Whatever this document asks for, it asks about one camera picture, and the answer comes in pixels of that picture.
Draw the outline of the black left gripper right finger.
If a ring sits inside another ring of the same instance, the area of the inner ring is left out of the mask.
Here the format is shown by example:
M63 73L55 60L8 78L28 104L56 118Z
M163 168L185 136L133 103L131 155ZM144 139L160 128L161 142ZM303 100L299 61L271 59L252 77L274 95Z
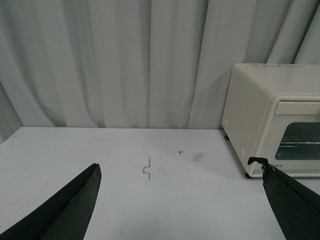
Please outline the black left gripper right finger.
M288 176L266 158L250 157L262 165L263 187L274 216L287 240L320 238L320 195Z

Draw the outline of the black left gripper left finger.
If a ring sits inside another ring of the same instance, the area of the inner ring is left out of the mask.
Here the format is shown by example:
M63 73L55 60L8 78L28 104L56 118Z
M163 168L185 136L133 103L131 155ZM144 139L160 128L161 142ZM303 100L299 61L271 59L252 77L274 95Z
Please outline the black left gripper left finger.
M29 215L0 234L2 240L82 240L101 184L93 163Z

